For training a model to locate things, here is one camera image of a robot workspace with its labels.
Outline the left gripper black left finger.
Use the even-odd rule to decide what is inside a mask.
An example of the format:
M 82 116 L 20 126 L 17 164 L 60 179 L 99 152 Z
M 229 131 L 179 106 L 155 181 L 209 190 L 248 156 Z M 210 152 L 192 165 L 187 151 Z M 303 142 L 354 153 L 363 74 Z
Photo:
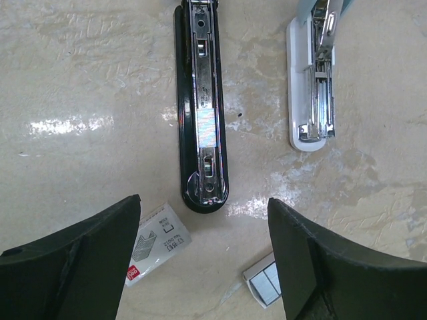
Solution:
M 2 319 L 115 319 L 141 199 L 1 254 Z

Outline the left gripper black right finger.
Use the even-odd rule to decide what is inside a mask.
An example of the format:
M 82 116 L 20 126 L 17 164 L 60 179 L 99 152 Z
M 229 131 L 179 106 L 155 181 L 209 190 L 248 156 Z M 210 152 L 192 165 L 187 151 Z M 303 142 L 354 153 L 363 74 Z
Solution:
M 268 225 L 286 319 L 425 319 L 426 264 L 357 244 L 279 199 Z

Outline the staple box tray with staples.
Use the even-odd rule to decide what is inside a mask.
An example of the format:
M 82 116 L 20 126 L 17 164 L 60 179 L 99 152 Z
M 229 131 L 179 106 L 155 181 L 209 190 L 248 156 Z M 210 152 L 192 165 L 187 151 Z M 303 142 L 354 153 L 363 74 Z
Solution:
M 245 270 L 243 279 L 254 299 L 264 309 L 267 309 L 282 295 L 273 252 Z

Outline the white staple box sleeve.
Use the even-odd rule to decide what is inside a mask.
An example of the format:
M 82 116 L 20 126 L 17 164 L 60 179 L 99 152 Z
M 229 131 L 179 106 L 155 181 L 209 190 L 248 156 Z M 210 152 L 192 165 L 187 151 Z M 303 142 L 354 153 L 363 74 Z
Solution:
M 125 279 L 126 286 L 137 283 L 190 243 L 189 231 L 168 203 L 141 218 Z

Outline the staple strip silver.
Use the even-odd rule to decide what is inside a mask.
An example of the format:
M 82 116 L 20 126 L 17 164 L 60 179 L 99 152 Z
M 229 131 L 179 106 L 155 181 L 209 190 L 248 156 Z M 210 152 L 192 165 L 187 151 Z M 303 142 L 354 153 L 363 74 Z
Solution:
M 215 109 L 197 110 L 197 136 L 199 148 L 217 147 Z

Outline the light blue stapler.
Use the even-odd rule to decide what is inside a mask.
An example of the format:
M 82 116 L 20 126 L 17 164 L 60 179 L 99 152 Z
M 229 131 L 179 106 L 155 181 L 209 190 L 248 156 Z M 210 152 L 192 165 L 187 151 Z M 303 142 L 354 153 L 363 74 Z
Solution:
M 300 1 L 287 27 L 290 143 L 299 151 L 317 151 L 335 137 L 335 37 L 347 6 L 347 1 Z

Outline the black stapler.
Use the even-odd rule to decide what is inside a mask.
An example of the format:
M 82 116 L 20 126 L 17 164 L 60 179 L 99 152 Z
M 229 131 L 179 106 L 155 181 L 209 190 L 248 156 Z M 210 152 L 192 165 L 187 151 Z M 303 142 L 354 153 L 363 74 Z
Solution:
M 196 213 L 229 195 L 217 1 L 182 1 L 174 11 L 181 196 Z

